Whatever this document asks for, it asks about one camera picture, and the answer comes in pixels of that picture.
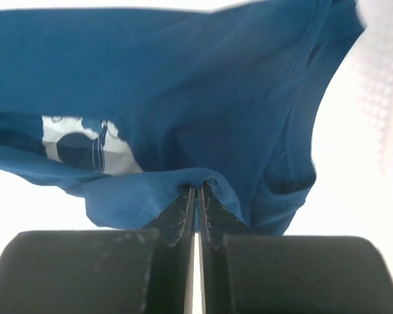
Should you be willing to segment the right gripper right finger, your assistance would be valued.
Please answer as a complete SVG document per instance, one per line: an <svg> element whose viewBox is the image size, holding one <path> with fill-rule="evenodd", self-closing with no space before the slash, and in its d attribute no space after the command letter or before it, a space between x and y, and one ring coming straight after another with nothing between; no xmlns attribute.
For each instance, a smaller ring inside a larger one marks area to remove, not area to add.
<svg viewBox="0 0 393 314"><path fill-rule="evenodd" d="M262 236L198 190L205 313L393 313L393 280L361 237Z"/></svg>

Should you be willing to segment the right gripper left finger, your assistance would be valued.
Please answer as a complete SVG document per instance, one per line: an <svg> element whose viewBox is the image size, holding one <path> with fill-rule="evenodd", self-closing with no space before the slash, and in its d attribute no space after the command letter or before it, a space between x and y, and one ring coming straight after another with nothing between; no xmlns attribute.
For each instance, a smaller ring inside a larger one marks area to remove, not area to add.
<svg viewBox="0 0 393 314"><path fill-rule="evenodd" d="M195 194L139 230L18 234L0 256L0 314L190 313Z"/></svg>

